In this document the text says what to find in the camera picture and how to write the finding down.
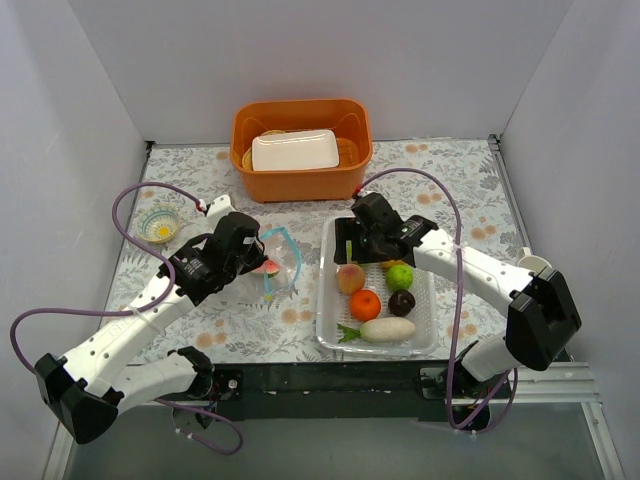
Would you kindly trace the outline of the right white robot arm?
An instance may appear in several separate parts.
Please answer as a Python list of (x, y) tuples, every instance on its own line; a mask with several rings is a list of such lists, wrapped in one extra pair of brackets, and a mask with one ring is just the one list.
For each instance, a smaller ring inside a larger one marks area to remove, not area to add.
[(420, 215), (402, 219), (379, 193), (358, 198), (350, 217), (334, 222), (334, 261), (359, 264), (402, 260), (411, 267), (459, 281), (465, 291), (506, 319), (504, 332), (466, 347), (445, 370), (456, 396), (475, 397), (505, 372), (521, 366), (544, 371), (582, 326), (564, 275), (508, 265), (455, 244)]

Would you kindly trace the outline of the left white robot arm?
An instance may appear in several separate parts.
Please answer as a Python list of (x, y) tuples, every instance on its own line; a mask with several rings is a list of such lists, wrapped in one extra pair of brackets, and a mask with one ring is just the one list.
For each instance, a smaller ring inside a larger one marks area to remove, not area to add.
[(244, 213), (223, 215), (213, 232), (189, 240), (160, 267), (120, 319), (60, 358), (36, 362), (43, 400), (77, 443), (94, 441), (120, 414), (159, 397), (209, 395), (214, 366), (194, 347), (145, 365), (130, 362), (174, 321), (266, 261), (259, 228)]

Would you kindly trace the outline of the green apple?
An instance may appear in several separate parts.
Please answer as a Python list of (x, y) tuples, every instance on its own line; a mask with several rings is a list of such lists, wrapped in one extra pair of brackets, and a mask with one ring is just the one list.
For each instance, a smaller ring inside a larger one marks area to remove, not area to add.
[(347, 263), (353, 262), (352, 255), (353, 255), (352, 241), (346, 240), (345, 241), (345, 258)]

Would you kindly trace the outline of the peach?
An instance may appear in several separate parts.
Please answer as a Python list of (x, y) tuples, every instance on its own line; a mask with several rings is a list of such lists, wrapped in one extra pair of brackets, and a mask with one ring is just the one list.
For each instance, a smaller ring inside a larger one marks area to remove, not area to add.
[(344, 295), (353, 295), (364, 288), (366, 274), (362, 267), (356, 264), (342, 265), (336, 272), (338, 290)]

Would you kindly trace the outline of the watermelon slice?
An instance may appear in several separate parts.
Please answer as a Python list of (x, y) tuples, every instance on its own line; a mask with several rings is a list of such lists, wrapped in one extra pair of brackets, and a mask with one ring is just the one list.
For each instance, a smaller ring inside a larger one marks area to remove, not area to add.
[(266, 260), (260, 267), (252, 270), (252, 274), (266, 275), (268, 278), (278, 275), (280, 272), (279, 265), (273, 260)]

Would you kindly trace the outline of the yellow mango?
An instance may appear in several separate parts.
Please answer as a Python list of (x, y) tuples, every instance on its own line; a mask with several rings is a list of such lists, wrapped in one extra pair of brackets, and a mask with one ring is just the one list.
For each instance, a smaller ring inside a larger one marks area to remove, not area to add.
[(380, 267), (383, 270), (388, 270), (394, 266), (405, 265), (405, 262), (402, 260), (388, 260), (380, 263)]

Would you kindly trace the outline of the clear zip top bag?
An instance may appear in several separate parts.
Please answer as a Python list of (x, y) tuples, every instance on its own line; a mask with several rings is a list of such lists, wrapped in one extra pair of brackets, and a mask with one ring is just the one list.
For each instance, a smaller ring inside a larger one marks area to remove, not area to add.
[(218, 294), (220, 301), (249, 305), (269, 305), (290, 293), (298, 280), (302, 258), (296, 242), (285, 227), (277, 227), (259, 237), (268, 259), (257, 269), (239, 276)]

